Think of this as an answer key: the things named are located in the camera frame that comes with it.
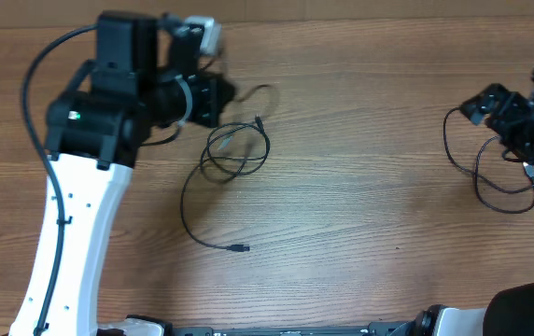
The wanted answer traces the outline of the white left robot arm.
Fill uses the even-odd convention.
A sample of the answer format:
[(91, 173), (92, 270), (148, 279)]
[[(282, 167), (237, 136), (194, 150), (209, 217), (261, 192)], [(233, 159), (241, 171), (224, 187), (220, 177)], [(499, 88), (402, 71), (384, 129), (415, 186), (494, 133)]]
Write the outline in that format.
[(97, 300), (112, 224), (153, 128), (218, 125), (235, 95), (201, 67), (222, 49), (211, 17), (106, 11), (90, 25), (95, 55), (49, 105), (35, 151), (47, 173), (45, 214), (13, 335), (169, 335), (168, 322), (101, 323)]

